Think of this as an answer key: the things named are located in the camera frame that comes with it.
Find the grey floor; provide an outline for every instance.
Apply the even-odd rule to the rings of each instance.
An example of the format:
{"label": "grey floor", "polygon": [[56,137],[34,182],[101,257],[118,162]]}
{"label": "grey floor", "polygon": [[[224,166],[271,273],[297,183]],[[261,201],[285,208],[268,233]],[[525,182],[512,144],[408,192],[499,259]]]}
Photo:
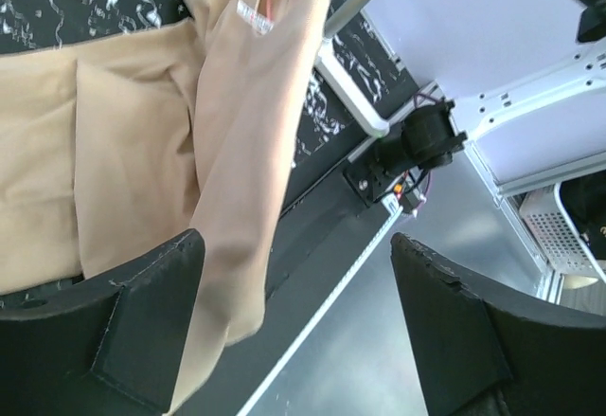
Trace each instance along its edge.
{"label": "grey floor", "polygon": [[560,304],[590,314],[606,316],[606,284],[601,281],[576,290],[563,290]]}
{"label": "grey floor", "polygon": [[395,224],[250,416],[427,416],[391,268]]}

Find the white bracket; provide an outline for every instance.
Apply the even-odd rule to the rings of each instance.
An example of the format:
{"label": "white bracket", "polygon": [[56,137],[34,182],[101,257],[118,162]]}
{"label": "white bracket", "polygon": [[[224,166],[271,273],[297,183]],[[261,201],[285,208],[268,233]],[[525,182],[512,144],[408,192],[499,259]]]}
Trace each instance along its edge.
{"label": "white bracket", "polygon": [[506,122],[579,94],[606,88],[606,39],[551,67],[473,97],[456,99],[453,121],[477,140]]}
{"label": "white bracket", "polygon": [[331,40],[322,44],[315,68],[368,135],[381,138],[389,133],[389,122],[379,116],[336,58]]}

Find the beige coat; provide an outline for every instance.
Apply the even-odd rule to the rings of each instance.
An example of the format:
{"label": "beige coat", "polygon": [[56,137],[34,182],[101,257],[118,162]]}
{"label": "beige coat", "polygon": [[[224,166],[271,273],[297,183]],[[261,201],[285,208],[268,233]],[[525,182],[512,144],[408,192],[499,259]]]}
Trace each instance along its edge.
{"label": "beige coat", "polygon": [[184,1],[195,21],[0,58],[0,294],[205,238],[172,409],[262,321],[330,2],[271,0],[260,35],[239,0]]}

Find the black cable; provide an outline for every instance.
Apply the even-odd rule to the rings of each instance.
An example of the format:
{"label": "black cable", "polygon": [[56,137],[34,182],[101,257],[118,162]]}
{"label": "black cable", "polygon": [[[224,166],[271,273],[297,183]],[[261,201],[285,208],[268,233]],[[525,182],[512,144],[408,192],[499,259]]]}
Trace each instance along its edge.
{"label": "black cable", "polygon": [[421,183],[425,180],[425,178],[427,177],[428,174],[429,174],[429,172],[427,170],[423,170],[422,172],[420,172],[419,179],[417,179],[415,181],[415,183],[412,185],[412,187],[410,187],[409,189],[406,189],[404,191],[404,195],[407,195],[414,189],[418,188],[421,185]]}

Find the white metal frame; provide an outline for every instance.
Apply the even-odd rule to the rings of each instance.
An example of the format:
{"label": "white metal frame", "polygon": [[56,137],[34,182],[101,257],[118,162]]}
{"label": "white metal frame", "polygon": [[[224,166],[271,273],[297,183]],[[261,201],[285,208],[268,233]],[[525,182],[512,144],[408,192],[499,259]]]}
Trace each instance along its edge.
{"label": "white metal frame", "polygon": [[564,99],[606,88],[606,39],[511,84],[456,99],[454,122],[471,140]]}
{"label": "white metal frame", "polygon": [[[327,22],[327,39],[316,68],[363,130],[372,137],[386,136],[389,123],[381,118],[334,55],[330,37],[369,0],[347,0]],[[468,143],[496,127],[564,99],[606,88],[606,39],[586,45],[545,70],[490,92],[456,99],[453,123],[468,134]],[[557,168],[494,185],[495,196],[512,196],[556,182],[606,169],[606,153],[582,158]]]}

